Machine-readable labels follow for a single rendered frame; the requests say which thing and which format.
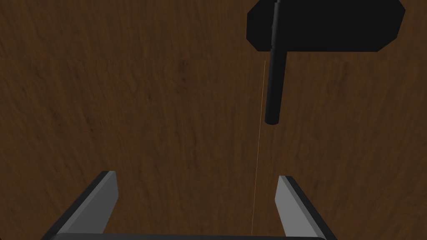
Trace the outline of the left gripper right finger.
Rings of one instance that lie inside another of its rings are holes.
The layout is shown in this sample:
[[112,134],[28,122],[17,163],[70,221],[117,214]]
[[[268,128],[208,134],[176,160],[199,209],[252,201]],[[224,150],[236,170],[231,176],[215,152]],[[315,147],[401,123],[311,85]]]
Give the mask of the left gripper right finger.
[[291,176],[279,176],[275,204],[285,240],[337,240]]

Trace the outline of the brown wooden door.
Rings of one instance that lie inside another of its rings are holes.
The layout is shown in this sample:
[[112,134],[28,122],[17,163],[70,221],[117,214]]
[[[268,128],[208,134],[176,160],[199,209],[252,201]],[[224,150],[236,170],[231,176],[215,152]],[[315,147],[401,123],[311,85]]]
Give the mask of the brown wooden door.
[[0,238],[114,170],[106,233],[283,235],[290,175],[338,240],[427,240],[427,0],[380,52],[289,53],[273,126],[256,2],[0,0]]

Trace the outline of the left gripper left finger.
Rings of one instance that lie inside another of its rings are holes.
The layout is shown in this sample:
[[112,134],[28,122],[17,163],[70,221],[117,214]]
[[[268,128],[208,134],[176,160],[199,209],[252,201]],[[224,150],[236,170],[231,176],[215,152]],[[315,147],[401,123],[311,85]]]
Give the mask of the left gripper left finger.
[[40,240],[61,233],[102,234],[118,200],[115,171],[102,171]]

